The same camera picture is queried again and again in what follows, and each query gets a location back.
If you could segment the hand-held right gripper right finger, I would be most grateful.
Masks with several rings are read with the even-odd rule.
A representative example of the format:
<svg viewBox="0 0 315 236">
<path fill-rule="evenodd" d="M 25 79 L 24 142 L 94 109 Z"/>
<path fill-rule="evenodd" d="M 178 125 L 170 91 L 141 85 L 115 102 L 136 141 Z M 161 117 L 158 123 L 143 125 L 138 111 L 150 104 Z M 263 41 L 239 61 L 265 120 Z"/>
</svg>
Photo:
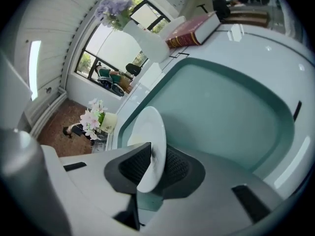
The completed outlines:
<svg viewBox="0 0 315 236">
<path fill-rule="evenodd" d="M 282 203 L 280 195 L 237 163 L 168 146 L 184 165 L 163 203 L 142 229 L 146 236 L 227 236 L 256 225 Z"/>
</svg>

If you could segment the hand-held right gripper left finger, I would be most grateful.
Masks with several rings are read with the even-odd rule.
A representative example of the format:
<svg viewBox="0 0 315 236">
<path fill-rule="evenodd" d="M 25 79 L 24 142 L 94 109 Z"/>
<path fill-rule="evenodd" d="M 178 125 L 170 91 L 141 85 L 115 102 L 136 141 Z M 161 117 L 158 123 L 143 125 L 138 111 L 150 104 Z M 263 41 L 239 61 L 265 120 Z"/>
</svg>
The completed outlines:
<svg viewBox="0 0 315 236">
<path fill-rule="evenodd" d="M 41 148 L 69 224 L 68 236 L 142 236 L 136 185 L 121 174 L 118 160 L 150 155 L 150 143 L 63 158 L 50 146 Z"/>
</svg>

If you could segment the white round plate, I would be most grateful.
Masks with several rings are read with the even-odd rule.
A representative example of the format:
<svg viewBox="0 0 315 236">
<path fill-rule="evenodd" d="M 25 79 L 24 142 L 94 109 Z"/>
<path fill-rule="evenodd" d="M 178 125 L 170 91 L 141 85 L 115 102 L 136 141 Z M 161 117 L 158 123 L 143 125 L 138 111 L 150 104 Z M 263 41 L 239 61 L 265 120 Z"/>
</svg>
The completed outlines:
<svg viewBox="0 0 315 236">
<path fill-rule="evenodd" d="M 142 176 L 137 190 L 152 192 L 160 182 L 166 162 L 166 133 L 162 117 L 152 106 L 144 108 L 134 123 L 127 145 L 151 143 L 150 164 Z"/>
</svg>

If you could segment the pink flower bouquet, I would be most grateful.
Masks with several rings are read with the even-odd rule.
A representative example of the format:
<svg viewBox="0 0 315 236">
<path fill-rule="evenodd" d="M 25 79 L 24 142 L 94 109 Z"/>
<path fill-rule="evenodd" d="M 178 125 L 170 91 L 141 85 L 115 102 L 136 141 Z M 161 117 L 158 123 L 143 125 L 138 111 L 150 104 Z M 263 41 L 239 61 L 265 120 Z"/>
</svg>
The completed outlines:
<svg viewBox="0 0 315 236">
<path fill-rule="evenodd" d="M 92 141 L 104 141 L 105 135 L 111 134 L 118 122 L 118 116 L 107 112 L 102 100 L 97 98 L 89 102 L 88 108 L 80 116 L 80 124 L 83 127 L 85 135 Z"/>
</svg>

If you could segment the green tray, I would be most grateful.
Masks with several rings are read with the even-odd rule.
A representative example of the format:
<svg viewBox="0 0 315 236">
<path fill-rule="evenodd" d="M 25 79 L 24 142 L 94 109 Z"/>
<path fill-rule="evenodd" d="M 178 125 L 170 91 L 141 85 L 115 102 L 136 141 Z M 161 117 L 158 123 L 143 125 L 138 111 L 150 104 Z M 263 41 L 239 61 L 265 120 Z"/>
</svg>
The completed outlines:
<svg viewBox="0 0 315 236">
<path fill-rule="evenodd" d="M 196 58 L 174 65 L 122 125 L 127 145 L 148 106 L 160 113 L 169 145 L 227 158 L 260 178 L 283 160 L 294 138 L 288 106 L 271 90 L 229 67 Z"/>
</svg>

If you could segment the black backpack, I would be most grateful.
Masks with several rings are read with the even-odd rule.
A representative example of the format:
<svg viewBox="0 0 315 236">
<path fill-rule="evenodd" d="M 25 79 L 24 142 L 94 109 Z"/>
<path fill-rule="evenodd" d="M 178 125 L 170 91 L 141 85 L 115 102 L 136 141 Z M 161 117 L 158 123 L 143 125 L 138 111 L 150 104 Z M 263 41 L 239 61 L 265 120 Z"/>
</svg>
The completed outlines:
<svg viewBox="0 0 315 236">
<path fill-rule="evenodd" d="M 136 77 L 141 72 L 141 67 L 132 63 L 128 63 L 126 65 L 126 71 Z"/>
</svg>

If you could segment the ceiling light panel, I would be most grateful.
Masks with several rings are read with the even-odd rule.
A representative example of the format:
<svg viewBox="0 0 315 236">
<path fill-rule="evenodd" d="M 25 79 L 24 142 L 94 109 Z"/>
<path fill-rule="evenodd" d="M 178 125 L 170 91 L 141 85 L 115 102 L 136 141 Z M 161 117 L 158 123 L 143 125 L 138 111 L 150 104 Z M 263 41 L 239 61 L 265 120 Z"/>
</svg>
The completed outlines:
<svg viewBox="0 0 315 236">
<path fill-rule="evenodd" d="M 37 91 L 37 65 L 40 51 L 41 41 L 31 42 L 29 55 L 29 86 L 31 90 L 31 100 L 34 101 L 38 97 Z"/>
</svg>

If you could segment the black framed window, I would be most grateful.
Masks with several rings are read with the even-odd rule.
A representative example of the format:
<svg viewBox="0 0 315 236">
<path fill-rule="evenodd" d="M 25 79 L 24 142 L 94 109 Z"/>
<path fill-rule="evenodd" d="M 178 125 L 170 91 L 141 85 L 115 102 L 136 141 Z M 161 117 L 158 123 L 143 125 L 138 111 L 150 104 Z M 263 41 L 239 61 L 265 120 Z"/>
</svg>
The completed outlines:
<svg viewBox="0 0 315 236">
<path fill-rule="evenodd" d="M 131 19 L 140 27 L 159 33 L 170 19 L 148 0 L 132 0 Z M 88 34 L 88 40 L 80 51 L 80 58 L 74 72 L 81 77 L 97 83 L 95 66 L 101 64 L 106 69 L 122 72 L 125 78 L 135 77 L 126 70 L 131 63 L 142 67 L 148 58 L 137 42 L 127 33 L 99 24 Z"/>
</svg>

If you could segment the white vase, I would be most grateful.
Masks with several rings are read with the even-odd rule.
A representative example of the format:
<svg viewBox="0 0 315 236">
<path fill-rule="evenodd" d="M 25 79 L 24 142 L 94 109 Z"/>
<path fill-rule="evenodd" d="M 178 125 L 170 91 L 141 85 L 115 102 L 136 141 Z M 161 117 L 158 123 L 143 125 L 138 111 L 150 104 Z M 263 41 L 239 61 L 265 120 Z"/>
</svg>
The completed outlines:
<svg viewBox="0 0 315 236">
<path fill-rule="evenodd" d="M 141 29 L 134 21 L 129 21 L 123 28 L 123 32 L 136 40 L 141 51 L 151 62 L 161 63 L 169 57 L 170 49 L 158 34 Z"/>
</svg>

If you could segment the white table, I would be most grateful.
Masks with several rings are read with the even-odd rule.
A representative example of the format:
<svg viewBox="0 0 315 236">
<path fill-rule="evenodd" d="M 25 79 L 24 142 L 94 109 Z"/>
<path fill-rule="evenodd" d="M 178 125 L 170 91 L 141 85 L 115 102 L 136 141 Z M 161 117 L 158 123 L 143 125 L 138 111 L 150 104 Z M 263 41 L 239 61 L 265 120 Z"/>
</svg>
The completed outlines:
<svg viewBox="0 0 315 236">
<path fill-rule="evenodd" d="M 156 83 L 185 58 L 239 71 L 276 94 L 290 109 L 294 138 L 290 150 L 266 178 L 282 198 L 293 194 L 315 163 L 315 54 L 280 33 L 250 26 L 221 26 L 201 46 L 175 49 L 161 63 L 147 64 L 117 110 L 118 122 L 106 149 L 116 149 L 122 125 Z"/>
</svg>

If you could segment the purple flower bouquet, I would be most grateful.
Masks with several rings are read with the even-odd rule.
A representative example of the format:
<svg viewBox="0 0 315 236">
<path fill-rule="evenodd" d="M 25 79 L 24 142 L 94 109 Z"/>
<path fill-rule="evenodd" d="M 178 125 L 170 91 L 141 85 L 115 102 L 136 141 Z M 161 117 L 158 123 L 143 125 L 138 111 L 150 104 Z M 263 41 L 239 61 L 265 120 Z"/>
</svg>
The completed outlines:
<svg viewBox="0 0 315 236">
<path fill-rule="evenodd" d="M 131 20 L 132 10 L 132 0 L 102 0 L 94 16 L 104 26 L 122 31 Z"/>
</svg>

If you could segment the red hardcover book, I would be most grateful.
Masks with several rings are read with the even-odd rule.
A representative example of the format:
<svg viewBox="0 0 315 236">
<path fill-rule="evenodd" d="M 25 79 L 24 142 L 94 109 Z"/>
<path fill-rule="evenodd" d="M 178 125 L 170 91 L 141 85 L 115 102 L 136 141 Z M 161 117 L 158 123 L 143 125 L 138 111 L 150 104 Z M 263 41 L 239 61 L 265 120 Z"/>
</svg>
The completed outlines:
<svg viewBox="0 0 315 236">
<path fill-rule="evenodd" d="M 183 22 L 166 38 L 170 49 L 199 46 L 220 26 L 219 18 L 215 12 L 202 14 Z"/>
</svg>

